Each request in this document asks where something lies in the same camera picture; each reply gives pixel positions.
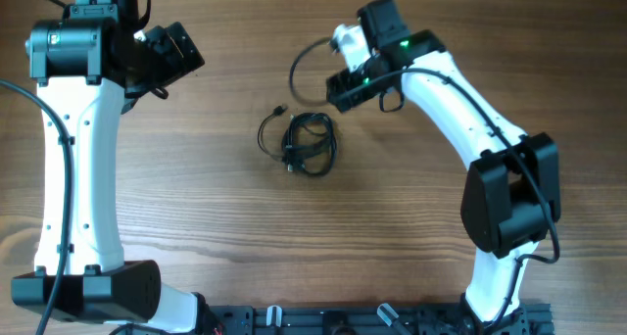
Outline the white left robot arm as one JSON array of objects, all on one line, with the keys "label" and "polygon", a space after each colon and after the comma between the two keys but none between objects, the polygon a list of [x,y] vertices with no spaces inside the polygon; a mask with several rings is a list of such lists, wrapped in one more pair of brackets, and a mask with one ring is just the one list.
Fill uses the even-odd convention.
[{"label": "white left robot arm", "polygon": [[203,296],[168,286],[152,260],[124,256],[116,208],[121,116],[144,95],[200,68],[181,24],[149,26],[151,0],[73,0],[26,41],[27,93],[42,113],[44,213],[30,273],[11,296],[51,320],[109,324],[117,334],[218,334]]}]

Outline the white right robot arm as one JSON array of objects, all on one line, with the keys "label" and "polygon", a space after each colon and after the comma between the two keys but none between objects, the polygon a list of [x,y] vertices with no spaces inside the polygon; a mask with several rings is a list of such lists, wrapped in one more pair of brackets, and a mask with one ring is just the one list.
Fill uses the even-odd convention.
[{"label": "white right robot arm", "polygon": [[466,169],[460,216],[476,248],[452,325],[460,333],[529,333],[518,298],[525,268],[560,257],[557,146],[499,114],[433,31],[410,31],[394,0],[372,1],[357,18],[330,39],[347,66],[326,80],[328,103],[345,113],[396,90],[432,120]]}]

